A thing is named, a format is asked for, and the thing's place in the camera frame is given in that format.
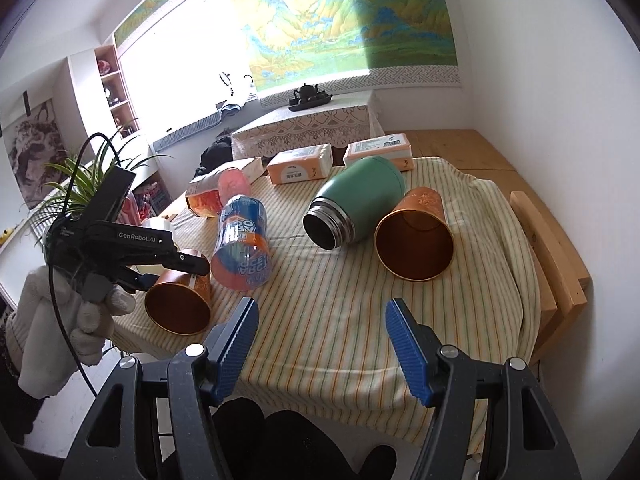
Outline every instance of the shoe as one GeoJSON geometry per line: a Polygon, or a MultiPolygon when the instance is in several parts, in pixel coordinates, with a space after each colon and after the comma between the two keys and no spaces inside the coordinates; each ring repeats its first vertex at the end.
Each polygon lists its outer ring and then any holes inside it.
{"type": "Polygon", "coordinates": [[[396,450],[391,446],[376,446],[364,460],[360,480],[391,480],[396,470],[396,450]]]}

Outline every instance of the person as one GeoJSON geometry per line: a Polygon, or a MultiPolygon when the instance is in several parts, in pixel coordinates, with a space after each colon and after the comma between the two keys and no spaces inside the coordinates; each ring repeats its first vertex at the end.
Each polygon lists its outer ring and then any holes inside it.
{"type": "MultiPolygon", "coordinates": [[[[80,361],[97,365],[106,339],[113,334],[113,316],[132,312],[134,298],[114,287],[104,303],[83,301],[55,271],[54,290],[80,361]]],[[[57,394],[77,370],[53,314],[46,266],[29,273],[17,310],[0,327],[0,354],[0,376],[5,375],[0,378],[2,398],[19,404],[20,414],[30,416],[31,422],[42,405],[38,399],[57,394]]],[[[249,399],[224,402],[212,421],[234,480],[390,480],[396,468],[393,448],[377,446],[356,473],[335,443],[303,415],[284,410],[265,417],[249,399]]],[[[29,423],[12,424],[5,417],[0,422],[37,478],[59,476],[62,460],[19,445],[22,432],[30,431],[29,423]]],[[[162,468],[164,478],[180,479],[175,452],[162,468]]]]}

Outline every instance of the pink plastic lid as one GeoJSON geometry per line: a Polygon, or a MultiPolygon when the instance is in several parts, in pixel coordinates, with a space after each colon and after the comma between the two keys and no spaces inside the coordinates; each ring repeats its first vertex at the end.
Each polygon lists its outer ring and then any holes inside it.
{"type": "Polygon", "coordinates": [[[218,192],[222,207],[236,195],[251,196],[251,184],[242,170],[228,168],[218,177],[218,192]]]}

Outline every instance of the mountain painting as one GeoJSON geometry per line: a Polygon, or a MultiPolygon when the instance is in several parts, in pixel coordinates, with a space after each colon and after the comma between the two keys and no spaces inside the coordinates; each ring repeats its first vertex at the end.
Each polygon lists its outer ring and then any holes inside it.
{"type": "Polygon", "coordinates": [[[456,65],[445,0],[233,0],[259,91],[327,75],[456,65]]]}

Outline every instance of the snack box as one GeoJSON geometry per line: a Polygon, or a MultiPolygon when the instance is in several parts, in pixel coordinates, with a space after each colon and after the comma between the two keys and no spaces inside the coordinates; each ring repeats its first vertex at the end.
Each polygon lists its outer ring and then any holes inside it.
{"type": "Polygon", "coordinates": [[[326,178],[334,156],[330,144],[297,148],[277,154],[267,165],[272,184],[288,184],[326,178]]]}
{"type": "Polygon", "coordinates": [[[344,153],[342,160],[349,167],[363,156],[378,155],[390,160],[400,171],[414,168],[411,144],[405,134],[391,134],[374,139],[352,142],[344,153]]]}
{"type": "Polygon", "coordinates": [[[249,184],[255,182],[264,173],[262,159],[256,156],[254,158],[242,158],[241,160],[225,162],[211,171],[211,173],[197,176],[189,183],[184,194],[187,206],[194,215],[216,217],[222,211],[224,204],[220,201],[218,179],[220,173],[228,168],[241,170],[249,180],[249,184]]]}

